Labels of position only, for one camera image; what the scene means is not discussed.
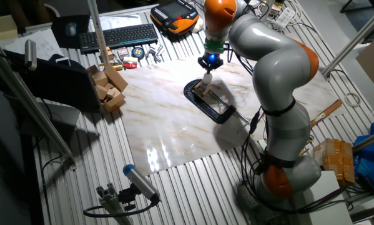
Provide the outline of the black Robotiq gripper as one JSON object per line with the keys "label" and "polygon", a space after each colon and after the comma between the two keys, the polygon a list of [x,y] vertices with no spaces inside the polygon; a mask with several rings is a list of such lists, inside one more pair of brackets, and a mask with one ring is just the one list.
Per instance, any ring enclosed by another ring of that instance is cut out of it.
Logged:
{"label": "black Robotiq gripper", "polygon": [[198,58],[198,63],[201,65],[204,74],[207,74],[207,71],[213,74],[224,62],[220,58],[220,54],[205,52],[202,57]]}

